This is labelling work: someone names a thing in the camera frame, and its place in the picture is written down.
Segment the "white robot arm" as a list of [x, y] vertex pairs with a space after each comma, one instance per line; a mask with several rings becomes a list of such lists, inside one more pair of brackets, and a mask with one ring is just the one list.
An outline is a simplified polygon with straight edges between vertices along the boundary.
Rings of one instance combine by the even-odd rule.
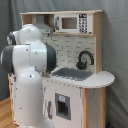
[[6, 46], [1, 65], [13, 76], [13, 111], [17, 128], [55, 128], [43, 115], [42, 75], [56, 66], [56, 52], [42, 42], [41, 31], [33, 24], [15, 32], [16, 45]]

